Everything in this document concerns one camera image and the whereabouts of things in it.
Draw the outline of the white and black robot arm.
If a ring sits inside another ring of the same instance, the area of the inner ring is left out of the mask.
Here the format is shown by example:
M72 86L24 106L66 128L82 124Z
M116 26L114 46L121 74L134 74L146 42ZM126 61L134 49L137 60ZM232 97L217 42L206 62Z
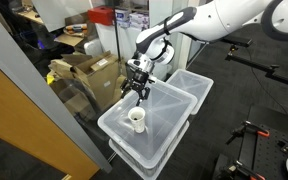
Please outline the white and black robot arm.
M169 35L181 33L211 43L250 24L259 24L274 40L288 41L288 0L212 0L166 17L137 36L135 57L127 61L133 76L123 81L121 91L137 92L140 102L148 98L150 88L146 84L154 81L154 66L167 64L174 57Z

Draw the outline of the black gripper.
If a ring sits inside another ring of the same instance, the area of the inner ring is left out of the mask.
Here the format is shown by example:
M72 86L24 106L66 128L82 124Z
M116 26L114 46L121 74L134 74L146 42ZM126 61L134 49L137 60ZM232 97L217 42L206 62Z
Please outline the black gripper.
M133 75L127 80L126 84L121 86L121 98L124 98L130 90L139 91L139 99L136 103L136 106L139 106L143 100L147 100L149 97L150 88L145 87L145 85L148 81L151 81L150 76L155 64L150 60L130 59L127 61L127 65L130 67Z

